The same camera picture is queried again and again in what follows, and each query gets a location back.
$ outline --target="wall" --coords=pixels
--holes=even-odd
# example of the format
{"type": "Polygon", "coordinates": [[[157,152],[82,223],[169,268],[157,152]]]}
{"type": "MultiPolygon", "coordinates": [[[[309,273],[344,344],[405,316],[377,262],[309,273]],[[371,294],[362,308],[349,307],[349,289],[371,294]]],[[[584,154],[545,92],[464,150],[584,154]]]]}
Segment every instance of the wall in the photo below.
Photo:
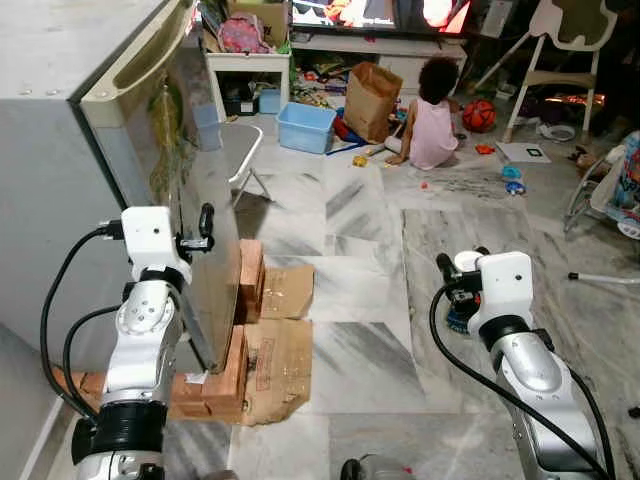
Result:
{"type": "Polygon", "coordinates": [[[55,394],[40,355],[0,325],[0,476],[17,480],[40,434],[55,394]]]}

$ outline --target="pink dress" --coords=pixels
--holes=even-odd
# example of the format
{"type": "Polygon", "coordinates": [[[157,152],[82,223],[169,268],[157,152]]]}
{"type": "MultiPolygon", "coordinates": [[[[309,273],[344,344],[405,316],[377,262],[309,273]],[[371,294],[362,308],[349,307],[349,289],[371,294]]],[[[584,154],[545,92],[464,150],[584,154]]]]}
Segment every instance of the pink dress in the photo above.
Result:
{"type": "Polygon", "coordinates": [[[416,120],[409,150],[409,161],[414,167],[430,170],[451,157],[458,147],[453,136],[449,102],[437,105],[418,98],[416,120]]]}

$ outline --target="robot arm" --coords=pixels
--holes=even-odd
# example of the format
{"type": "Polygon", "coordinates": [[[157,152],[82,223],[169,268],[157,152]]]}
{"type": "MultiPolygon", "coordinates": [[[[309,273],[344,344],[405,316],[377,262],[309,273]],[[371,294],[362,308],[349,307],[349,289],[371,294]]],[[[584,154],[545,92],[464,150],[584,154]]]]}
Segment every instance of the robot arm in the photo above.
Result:
{"type": "MultiPolygon", "coordinates": [[[[445,282],[480,304],[468,323],[471,336],[490,353],[497,384],[537,410],[572,437],[593,458],[598,448],[586,416],[573,397],[573,380],[566,364],[532,330],[533,300],[530,258],[521,252],[483,255],[462,252],[456,267],[446,256],[438,266],[445,282]]],[[[525,478],[595,479],[600,475],[554,433],[505,402],[513,419],[525,478]]]]}
{"type": "MultiPolygon", "coordinates": [[[[212,208],[203,212],[213,215],[212,208]]],[[[177,244],[166,207],[129,208],[122,227],[136,283],[116,314],[117,342],[97,426],[84,442],[76,439],[82,430],[76,426],[74,444],[83,444],[78,480],[164,479],[163,430],[185,321],[182,288],[191,282],[191,267],[178,248],[212,246],[210,231],[202,240],[177,244]]]]}

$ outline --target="pink bag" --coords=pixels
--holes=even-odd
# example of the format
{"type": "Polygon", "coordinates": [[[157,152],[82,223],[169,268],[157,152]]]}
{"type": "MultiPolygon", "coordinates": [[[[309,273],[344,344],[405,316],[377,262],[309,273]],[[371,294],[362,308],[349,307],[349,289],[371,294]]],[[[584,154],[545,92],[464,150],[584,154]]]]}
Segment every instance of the pink bag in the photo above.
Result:
{"type": "Polygon", "coordinates": [[[238,12],[220,26],[218,39],[230,53],[269,53],[271,48],[265,43],[262,20],[257,16],[238,12]]]}

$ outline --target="refrigerator door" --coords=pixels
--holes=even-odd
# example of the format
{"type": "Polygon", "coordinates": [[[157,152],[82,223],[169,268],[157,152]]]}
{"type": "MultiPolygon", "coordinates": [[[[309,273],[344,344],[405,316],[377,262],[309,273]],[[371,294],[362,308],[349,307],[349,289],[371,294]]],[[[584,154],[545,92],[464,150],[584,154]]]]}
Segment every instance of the refrigerator door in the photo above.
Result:
{"type": "MultiPolygon", "coordinates": [[[[191,2],[168,2],[81,106],[128,205],[167,205],[174,230],[196,238],[201,206],[213,204],[216,243],[193,255],[187,294],[196,318],[187,327],[215,372],[230,340],[240,252],[229,165],[194,18],[191,2]]],[[[180,370],[193,370],[189,350],[178,348],[180,370]]]]}

